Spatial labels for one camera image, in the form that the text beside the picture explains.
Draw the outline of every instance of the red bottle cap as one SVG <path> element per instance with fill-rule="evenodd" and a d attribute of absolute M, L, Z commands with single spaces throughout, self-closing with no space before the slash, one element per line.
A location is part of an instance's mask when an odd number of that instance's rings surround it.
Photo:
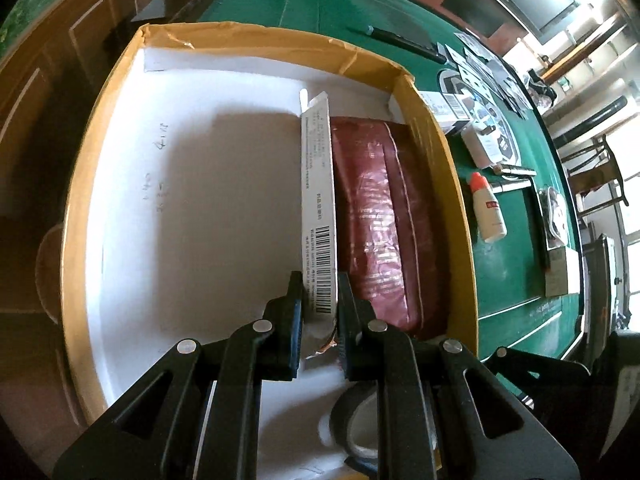
<path fill-rule="evenodd" d="M 475 193 L 479 189 L 484 189 L 489 187 L 489 183 L 486 180 L 486 177 L 482 176 L 477 171 L 471 174 L 471 179 L 469 179 L 469 187 L 471 188 L 471 193 Z"/>

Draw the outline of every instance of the green tabletop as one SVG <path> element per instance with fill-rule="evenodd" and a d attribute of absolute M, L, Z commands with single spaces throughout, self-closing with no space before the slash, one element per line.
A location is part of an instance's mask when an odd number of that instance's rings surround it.
<path fill-rule="evenodd" d="M 403 65 L 415 76 L 419 90 L 439 91 L 437 76 L 442 65 L 370 38 L 364 33 L 367 25 L 398 30 L 400 24 L 403 30 L 411 27 L 417 34 L 425 30 L 434 42 L 463 53 L 463 44 L 454 35 L 458 28 L 409 0 L 215 0 L 199 21 L 257 23 L 348 41 Z M 518 141 L 522 164 L 538 172 L 538 187 L 561 190 L 556 160 L 535 114 L 529 111 L 523 120 L 500 99 L 495 101 Z M 477 170 L 460 137 L 450 137 L 449 142 L 467 192 L 466 180 Z M 497 346 L 510 345 L 547 356 L 562 355 L 577 335 L 580 298 L 544 298 L 544 272 L 536 250 L 531 206 L 521 191 L 502 194 L 499 201 L 508 228 L 503 240 L 485 244 L 478 237 L 475 219 L 469 218 L 478 290 L 479 356 L 487 357 Z M 472 211 L 469 203 L 467 210 Z M 576 248 L 574 229 L 575 220 L 570 219 L 572 248 Z"/>

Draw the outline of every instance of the white plastic bottle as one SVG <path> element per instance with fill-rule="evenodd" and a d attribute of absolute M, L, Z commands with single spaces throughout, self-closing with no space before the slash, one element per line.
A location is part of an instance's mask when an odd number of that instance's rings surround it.
<path fill-rule="evenodd" d="M 474 212 L 482 240 L 488 244 L 501 240 L 507 235 L 507 226 L 491 186 L 480 173 L 473 173 L 469 187 L 474 197 Z"/>

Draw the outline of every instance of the black pen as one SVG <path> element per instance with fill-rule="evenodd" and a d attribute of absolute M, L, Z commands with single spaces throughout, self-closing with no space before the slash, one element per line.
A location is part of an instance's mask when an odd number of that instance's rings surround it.
<path fill-rule="evenodd" d="M 367 27 L 367 35 L 371 36 L 375 40 L 384 41 L 385 43 L 391 44 L 393 46 L 404 48 L 409 52 L 413 52 L 414 54 L 418 54 L 418 56 L 431 59 L 432 61 L 440 63 L 441 65 L 444 65 L 447 62 L 447 58 L 445 56 L 436 52 L 432 48 L 421 45 L 419 43 L 415 43 L 415 41 L 408 40 L 407 38 L 403 38 L 402 36 L 399 36 L 394 32 L 369 25 L 369 27 Z"/>

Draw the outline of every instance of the red bag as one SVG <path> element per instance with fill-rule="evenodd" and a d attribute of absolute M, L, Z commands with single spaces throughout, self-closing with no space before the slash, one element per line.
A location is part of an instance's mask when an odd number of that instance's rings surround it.
<path fill-rule="evenodd" d="M 428 168 L 404 124 L 331 118 L 338 270 L 377 317 L 418 338 L 444 334 L 446 240 Z"/>

